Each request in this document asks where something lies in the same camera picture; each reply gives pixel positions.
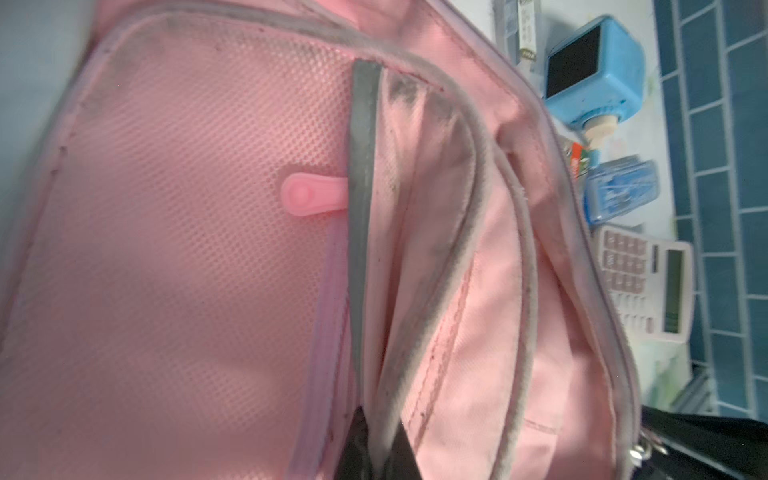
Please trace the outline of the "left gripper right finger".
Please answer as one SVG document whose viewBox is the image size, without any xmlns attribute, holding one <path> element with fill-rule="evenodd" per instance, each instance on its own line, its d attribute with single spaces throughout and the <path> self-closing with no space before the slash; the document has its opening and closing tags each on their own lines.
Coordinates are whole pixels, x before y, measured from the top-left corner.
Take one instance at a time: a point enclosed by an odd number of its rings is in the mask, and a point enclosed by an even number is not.
<svg viewBox="0 0 768 480">
<path fill-rule="evenodd" d="M 412 446 L 402 423 L 393 440 L 390 454 L 385 463 L 382 478 L 384 480 L 421 480 Z"/>
</svg>

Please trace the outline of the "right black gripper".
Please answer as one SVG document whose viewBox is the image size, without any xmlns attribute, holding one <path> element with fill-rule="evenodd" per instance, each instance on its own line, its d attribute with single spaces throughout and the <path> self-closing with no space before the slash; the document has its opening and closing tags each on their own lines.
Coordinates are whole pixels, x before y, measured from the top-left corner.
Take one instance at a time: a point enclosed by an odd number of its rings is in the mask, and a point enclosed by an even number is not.
<svg viewBox="0 0 768 480">
<path fill-rule="evenodd" d="M 640 479 L 765 479 L 767 425 L 642 408 Z"/>
</svg>

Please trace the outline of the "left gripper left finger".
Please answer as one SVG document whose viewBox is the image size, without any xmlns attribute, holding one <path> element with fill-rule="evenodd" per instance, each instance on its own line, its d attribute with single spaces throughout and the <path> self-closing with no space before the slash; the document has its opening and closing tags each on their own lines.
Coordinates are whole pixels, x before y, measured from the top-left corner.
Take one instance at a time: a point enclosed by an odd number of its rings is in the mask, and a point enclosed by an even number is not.
<svg viewBox="0 0 768 480">
<path fill-rule="evenodd" d="M 371 480 L 373 466 L 368 449 L 369 428 L 362 407 L 352 417 L 334 473 L 335 480 Z"/>
</svg>

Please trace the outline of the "pink student backpack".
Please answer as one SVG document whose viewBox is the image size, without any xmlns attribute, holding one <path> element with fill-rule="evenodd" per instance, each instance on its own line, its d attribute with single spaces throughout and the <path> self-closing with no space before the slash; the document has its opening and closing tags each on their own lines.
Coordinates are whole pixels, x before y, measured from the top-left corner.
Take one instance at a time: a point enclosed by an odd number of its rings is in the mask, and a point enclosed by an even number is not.
<svg viewBox="0 0 768 480">
<path fill-rule="evenodd" d="M 1 475 L 628 479 L 539 96 L 445 1 L 1 5 Z"/>
</svg>

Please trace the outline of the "colourful illustrated book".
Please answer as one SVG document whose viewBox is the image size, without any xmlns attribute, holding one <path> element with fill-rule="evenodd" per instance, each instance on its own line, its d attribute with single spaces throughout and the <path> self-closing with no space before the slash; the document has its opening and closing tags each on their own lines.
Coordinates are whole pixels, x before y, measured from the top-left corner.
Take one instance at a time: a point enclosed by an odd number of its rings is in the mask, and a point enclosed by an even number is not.
<svg viewBox="0 0 768 480">
<path fill-rule="evenodd" d="M 591 167 L 591 151 L 581 143 L 564 136 L 560 137 L 560 145 L 571 178 L 576 181 L 586 176 Z"/>
</svg>

